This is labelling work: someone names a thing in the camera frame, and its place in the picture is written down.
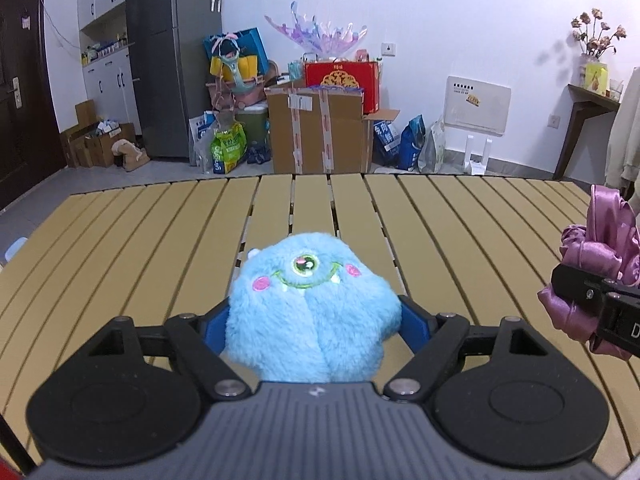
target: green plastic bag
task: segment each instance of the green plastic bag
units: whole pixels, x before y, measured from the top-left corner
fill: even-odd
[[[246,136],[242,124],[235,122],[228,130],[215,133],[211,143],[213,172],[229,173],[238,165],[246,152]]]

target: black pole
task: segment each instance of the black pole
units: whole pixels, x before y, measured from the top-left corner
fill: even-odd
[[[24,475],[28,475],[34,469],[36,469],[36,463],[24,449],[18,437],[9,427],[9,424],[4,420],[4,416],[0,414],[0,446],[6,449],[11,459],[20,468],[20,471]]]

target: black circular cover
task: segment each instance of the black circular cover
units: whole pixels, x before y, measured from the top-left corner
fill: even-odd
[[[43,456],[83,466],[129,465],[191,433],[200,415],[193,384],[144,361],[113,357],[60,368],[31,397],[27,422]]]
[[[479,459],[513,468],[592,458],[609,421],[596,386],[560,360],[520,356],[515,364],[489,362],[445,382],[433,402],[444,433]]]

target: gray refrigerator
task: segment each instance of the gray refrigerator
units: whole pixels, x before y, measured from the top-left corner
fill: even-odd
[[[189,118],[211,109],[202,41],[220,33],[220,14],[211,12],[211,0],[126,0],[126,13],[146,151],[156,158],[188,158]]]

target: blue fur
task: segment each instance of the blue fur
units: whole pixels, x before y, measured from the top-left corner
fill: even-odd
[[[294,272],[302,254],[319,260],[311,277]],[[285,292],[274,275],[295,285],[317,283],[331,275],[334,263],[340,283],[327,281]],[[361,272],[351,276],[346,265]],[[255,291],[254,280],[270,279]],[[246,261],[229,295],[226,352],[253,369],[263,381],[329,383],[369,381],[382,361],[382,342],[398,331],[401,305],[389,284],[375,275],[350,248],[327,234],[291,236]]]

